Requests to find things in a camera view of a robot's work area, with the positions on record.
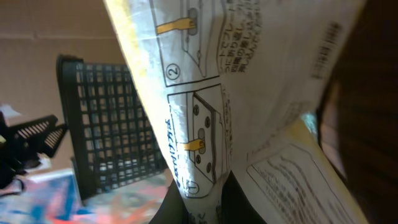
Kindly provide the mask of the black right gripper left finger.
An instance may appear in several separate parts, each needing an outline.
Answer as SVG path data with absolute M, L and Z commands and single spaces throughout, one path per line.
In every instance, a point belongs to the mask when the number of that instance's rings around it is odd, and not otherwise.
M 188 211 L 173 180 L 150 224 L 189 224 Z

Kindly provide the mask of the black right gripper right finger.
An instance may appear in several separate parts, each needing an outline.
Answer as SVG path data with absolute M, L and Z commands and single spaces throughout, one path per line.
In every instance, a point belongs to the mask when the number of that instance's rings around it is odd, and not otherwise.
M 236 179 L 228 179 L 223 186 L 221 222 L 225 224 L 266 224 L 253 209 Z

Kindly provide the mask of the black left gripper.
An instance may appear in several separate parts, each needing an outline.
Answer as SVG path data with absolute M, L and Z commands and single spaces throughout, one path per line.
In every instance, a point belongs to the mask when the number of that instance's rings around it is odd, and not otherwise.
M 1 190 L 7 188 L 17 175 L 40 165 L 40 157 L 30 148 L 28 140 L 38 137 L 44 143 L 41 153 L 53 158 L 65 137 L 66 124 L 55 126 L 58 118 L 48 115 L 9 127 L 1 113 Z

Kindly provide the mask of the cream snack bag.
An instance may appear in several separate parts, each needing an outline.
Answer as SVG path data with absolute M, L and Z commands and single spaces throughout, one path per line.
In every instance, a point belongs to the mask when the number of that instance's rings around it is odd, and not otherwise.
M 236 179 L 266 223 L 366 223 L 305 122 L 364 1 L 106 1 L 188 211 Z

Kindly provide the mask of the grey plastic shopping basket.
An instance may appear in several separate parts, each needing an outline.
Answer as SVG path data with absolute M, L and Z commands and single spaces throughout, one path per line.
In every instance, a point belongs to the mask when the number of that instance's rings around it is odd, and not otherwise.
M 81 202 L 166 169 L 127 65 L 59 55 L 56 74 Z

